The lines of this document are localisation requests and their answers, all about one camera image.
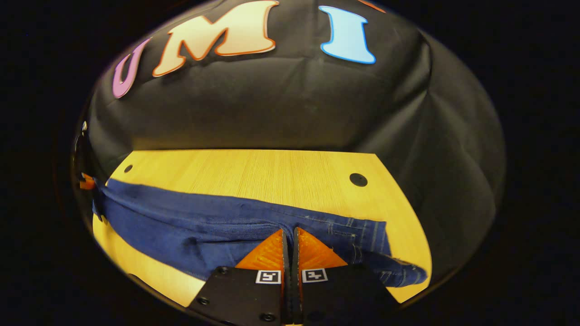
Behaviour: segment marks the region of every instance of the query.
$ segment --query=wooden table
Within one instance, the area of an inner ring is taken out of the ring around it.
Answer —
[[[129,172],[124,172],[133,165]],[[360,173],[365,187],[349,179]],[[424,290],[432,265],[429,245],[415,212],[375,154],[290,150],[134,151],[111,178],[183,193],[227,195],[289,205],[357,219],[387,221],[393,257],[427,271],[422,284],[387,288],[398,302]],[[182,306],[204,281],[150,258],[127,244],[104,219],[93,217],[93,233],[124,272]]]

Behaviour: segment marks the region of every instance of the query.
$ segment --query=black background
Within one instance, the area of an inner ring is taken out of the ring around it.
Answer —
[[[572,207],[580,193],[572,5],[384,3],[473,70],[496,105],[508,154],[504,202],[484,245],[451,281],[392,322],[572,324],[579,273],[568,240],[580,215]],[[8,324],[195,324],[113,267],[78,218],[67,177],[73,127],[102,69],[193,4],[17,1],[3,9]]]

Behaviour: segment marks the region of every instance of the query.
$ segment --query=blue denim jeans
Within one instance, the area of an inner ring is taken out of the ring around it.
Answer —
[[[367,263],[385,286],[423,282],[425,271],[390,257],[386,222],[360,220],[236,197],[186,194],[114,179],[96,180],[102,212],[138,251],[207,280],[217,266],[235,266],[279,229],[293,247],[301,227],[347,263]]]

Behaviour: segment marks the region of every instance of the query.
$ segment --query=jeans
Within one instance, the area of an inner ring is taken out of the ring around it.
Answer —
[[[138,251],[207,280],[217,266],[235,266],[260,242],[283,229],[289,248],[301,227],[347,263],[367,263],[385,286],[426,279],[425,271],[390,257],[386,222],[360,220],[245,198],[187,194],[114,179],[98,180],[98,207],[111,227]]]

